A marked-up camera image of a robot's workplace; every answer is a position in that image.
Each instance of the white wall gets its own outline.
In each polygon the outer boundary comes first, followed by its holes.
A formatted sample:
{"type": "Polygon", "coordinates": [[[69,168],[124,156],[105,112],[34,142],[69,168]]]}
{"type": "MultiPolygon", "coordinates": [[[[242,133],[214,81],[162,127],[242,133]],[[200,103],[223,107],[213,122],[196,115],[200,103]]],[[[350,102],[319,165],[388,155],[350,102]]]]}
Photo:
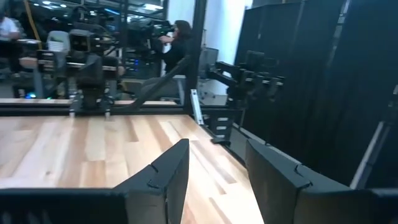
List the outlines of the white wall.
{"type": "MultiPolygon", "coordinates": [[[[207,47],[219,50],[218,60],[233,64],[245,7],[250,0],[208,0],[205,29],[207,47]]],[[[195,0],[169,0],[168,20],[186,20],[192,24],[195,0]]],[[[226,86],[210,83],[214,94],[225,94],[226,86]]]]}

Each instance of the light wood plank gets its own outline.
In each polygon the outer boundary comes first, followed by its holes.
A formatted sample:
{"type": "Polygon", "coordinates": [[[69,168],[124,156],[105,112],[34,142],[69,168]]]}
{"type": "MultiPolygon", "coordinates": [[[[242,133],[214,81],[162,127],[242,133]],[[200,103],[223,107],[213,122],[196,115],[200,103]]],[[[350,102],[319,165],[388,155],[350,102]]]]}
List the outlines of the light wood plank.
{"type": "Polygon", "coordinates": [[[245,168],[189,116],[11,117],[0,127],[0,188],[114,187],[189,138],[182,223],[263,223],[245,168]]]}

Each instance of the chair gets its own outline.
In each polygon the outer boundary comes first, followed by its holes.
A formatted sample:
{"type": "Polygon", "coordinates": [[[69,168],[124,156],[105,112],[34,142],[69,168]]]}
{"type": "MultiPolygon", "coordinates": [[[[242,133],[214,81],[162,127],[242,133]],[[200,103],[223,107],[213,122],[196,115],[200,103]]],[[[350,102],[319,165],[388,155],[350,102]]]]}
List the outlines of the chair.
{"type": "MultiPolygon", "coordinates": [[[[69,52],[69,34],[64,31],[51,31],[47,37],[47,49],[54,52],[69,52]]],[[[35,57],[22,57],[19,59],[21,65],[26,69],[35,69],[37,59],[35,57]]]]}

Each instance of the black pole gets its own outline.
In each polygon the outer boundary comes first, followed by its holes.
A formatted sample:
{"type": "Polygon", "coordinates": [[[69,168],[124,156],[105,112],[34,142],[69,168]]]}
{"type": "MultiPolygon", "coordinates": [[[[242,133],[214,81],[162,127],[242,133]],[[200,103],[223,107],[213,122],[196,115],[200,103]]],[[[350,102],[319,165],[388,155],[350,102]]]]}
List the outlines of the black pole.
{"type": "Polygon", "coordinates": [[[126,48],[128,39],[128,28],[127,28],[127,14],[129,9],[129,0],[124,0],[123,11],[120,12],[121,17],[121,35],[122,35],[122,66],[126,68],[126,48]]]}
{"type": "Polygon", "coordinates": [[[163,1],[163,19],[167,20],[167,16],[169,15],[169,0],[163,1]]]}
{"type": "Polygon", "coordinates": [[[207,0],[196,0],[195,1],[195,13],[193,15],[192,24],[192,49],[191,49],[191,66],[186,74],[187,79],[185,82],[185,102],[184,110],[188,114],[193,113],[191,103],[191,90],[197,88],[198,83],[198,69],[199,69],[199,58],[201,52],[201,41],[203,35],[203,28],[205,26],[206,17],[206,5],[207,0]]]}

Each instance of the cable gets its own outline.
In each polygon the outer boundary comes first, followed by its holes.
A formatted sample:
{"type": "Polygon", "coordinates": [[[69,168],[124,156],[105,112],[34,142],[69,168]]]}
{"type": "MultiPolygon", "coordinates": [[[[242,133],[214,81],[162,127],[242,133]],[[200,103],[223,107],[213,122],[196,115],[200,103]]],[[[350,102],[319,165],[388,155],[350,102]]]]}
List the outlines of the cable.
{"type": "Polygon", "coordinates": [[[36,29],[35,23],[33,21],[32,12],[30,11],[30,6],[28,3],[28,0],[24,0],[24,4],[25,4],[27,18],[28,18],[30,26],[33,30],[33,34],[35,35],[36,40],[39,41],[39,50],[42,50],[42,41],[40,40],[39,33],[37,33],[37,29],[36,29]]]}

